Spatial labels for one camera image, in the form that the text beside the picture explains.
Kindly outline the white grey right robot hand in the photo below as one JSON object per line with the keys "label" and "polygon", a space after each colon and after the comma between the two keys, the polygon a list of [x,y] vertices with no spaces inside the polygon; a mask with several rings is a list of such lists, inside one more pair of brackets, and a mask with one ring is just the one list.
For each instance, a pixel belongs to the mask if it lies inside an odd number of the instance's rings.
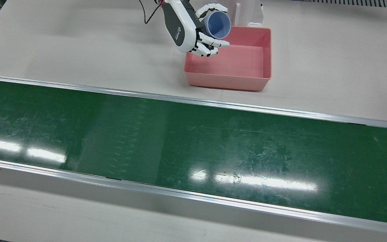
{"label": "white grey right robot hand", "polygon": [[211,57],[218,54],[218,48],[230,46],[222,37],[207,34],[201,23],[208,12],[226,13],[225,6],[213,2],[195,10],[189,0],[163,0],[160,6],[166,29],[180,52]]}

